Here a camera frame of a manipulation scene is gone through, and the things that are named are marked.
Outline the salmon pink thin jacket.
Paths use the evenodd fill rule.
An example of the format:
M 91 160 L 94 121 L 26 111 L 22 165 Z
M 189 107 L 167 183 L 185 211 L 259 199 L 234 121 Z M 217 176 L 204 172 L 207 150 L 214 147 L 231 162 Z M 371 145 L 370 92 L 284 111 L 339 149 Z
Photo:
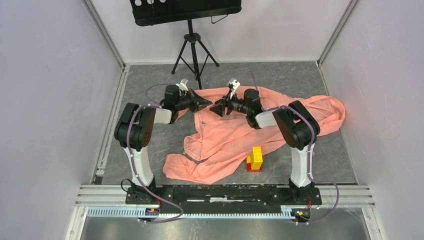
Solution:
M 195 90 L 212 103 L 228 91 L 227 87 Z M 258 91 L 264 109 L 299 100 L 318 122 L 318 136 L 338 131 L 346 117 L 345 106 L 331 96 L 296 98 L 261 86 Z M 184 138 L 183 149 L 194 161 L 203 162 L 196 163 L 182 154 L 168 154 L 162 169 L 167 178 L 210 185 L 233 174 L 252 147 L 261 146 L 266 155 L 286 144 L 277 126 L 251 128 L 246 115 L 234 111 L 220 117 L 206 108 L 194 114 L 194 124 L 197 133 Z

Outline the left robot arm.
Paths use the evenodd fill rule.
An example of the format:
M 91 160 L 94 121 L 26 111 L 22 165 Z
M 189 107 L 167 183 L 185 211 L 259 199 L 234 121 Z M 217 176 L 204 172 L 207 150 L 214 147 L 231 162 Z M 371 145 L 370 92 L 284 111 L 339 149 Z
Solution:
M 158 105 L 127 103 L 117 121 L 114 138 L 123 147 L 131 167 L 130 200 L 151 204 L 157 198 L 155 177 L 150 167 L 148 145 L 154 124 L 173 124 L 183 110 L 198 112 L 212 102 L 183 83 L 167 85 Z

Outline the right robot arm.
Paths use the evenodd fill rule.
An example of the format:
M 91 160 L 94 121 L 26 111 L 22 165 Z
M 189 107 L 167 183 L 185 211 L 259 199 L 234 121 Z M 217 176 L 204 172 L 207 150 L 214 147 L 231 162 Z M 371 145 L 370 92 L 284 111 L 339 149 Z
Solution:
M 295 204 L 302 204 L 309 198 L 315 187 L 311 173 L 312 150 L 321 129 L 299 100 L 264 110 L 259 91 L 249 88 L 244 91 L 243 98 L 229 91 L 214 103 L 210 111 L 221 117 L 233 111 L 245 114 L 248 125 L 254 129 L 277 126 L 291 148 L 289 199 Z

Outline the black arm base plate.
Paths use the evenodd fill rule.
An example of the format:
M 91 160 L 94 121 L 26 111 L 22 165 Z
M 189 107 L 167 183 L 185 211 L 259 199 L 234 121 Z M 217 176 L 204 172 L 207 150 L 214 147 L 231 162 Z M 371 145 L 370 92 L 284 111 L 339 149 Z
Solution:
M 158 204 L 161 214 L 276 214 L 282 206 L 321 205 L 320 190 L 310 188 L 295 193 L 294 188 L 278 184 L 253 185 L 155 185 L 150 190 L 130 186 L 126 191 L 128 205 Z

